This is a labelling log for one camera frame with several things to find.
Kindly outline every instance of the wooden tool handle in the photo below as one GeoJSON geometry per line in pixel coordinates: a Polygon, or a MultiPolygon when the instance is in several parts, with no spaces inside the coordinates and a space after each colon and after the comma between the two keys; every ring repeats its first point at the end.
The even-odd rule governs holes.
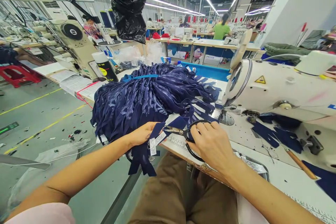
{"type": "Polygon", "coordinates": [[[309,168],[305,166],[305,164],[302,163],[302,161],[297,156],[295,156],[295,154],[291,150],[286,150],[286,151],[288,155],[295,161],[295,163],[308,175],[308,177],[314,180],[317,179],[314,173],[311,170],[309,170],[309,168]]]}

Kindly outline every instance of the red hat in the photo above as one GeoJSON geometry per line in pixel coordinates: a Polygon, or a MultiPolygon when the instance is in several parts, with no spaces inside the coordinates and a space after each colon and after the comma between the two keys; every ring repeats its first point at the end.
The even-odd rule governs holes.
{"type": "Polygon", "coordinates": [[[160,39],[160,35],[157,32],[153,33],[153,39],[160,39]]]}

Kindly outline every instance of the person's left hand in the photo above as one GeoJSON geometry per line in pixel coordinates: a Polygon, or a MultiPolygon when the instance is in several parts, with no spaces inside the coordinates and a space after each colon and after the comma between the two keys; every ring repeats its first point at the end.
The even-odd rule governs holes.
{"type": "Polygon", "coordinates": [[[130,142],[130,146],[133,147],[146,142],[149,139],[155,124],[157,124],[157,122],[148,122],[126,135],[130,142]]]}

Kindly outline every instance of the woman in green shirt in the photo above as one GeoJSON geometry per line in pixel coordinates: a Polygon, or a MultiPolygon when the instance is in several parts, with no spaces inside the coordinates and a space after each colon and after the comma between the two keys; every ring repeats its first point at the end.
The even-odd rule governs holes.
{"type": "Polygon", "coordinates": [[[214,38],[213,39],[216,39],[216,40],[223,40],[223,37],[225,35],[229,35],[229,36],[232,36],[232,32],[230,31],[230,27],[225,24],[227,19],[229,18],[229,15],[228,14],[224,14],[223,15],[223,21],[222,23],[218,23],[216,24],[210,31],[209,33],[213,33],[215,32],[215,35],[214,35],[214,38]]]}

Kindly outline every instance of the bundle of fabric strips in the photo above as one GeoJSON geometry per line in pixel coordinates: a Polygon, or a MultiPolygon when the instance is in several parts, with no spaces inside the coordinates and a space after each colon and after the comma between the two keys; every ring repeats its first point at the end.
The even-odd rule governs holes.
{"type": "MultiPolygon", "coordinates": [[[[130,76],[108,83],[95,93],[91,124],[96,126],[96,135],[104,134],[113,142],[149,121],[165,122],[172,113],[186,117],[187,125],[199,119],[194,113],[214,121],[209,114],[215,107],[210,103],[218,99],[220,89],[212,87],[214,83],[204,83],[207,78],[200,79],[180,66],[142,64],[130,76]]],[[[148,160],[148,141],[133,147],[126,156],[132,163],[129,174],[137,172],[137,164],[144,174],[156,175],[148,160]]]]}

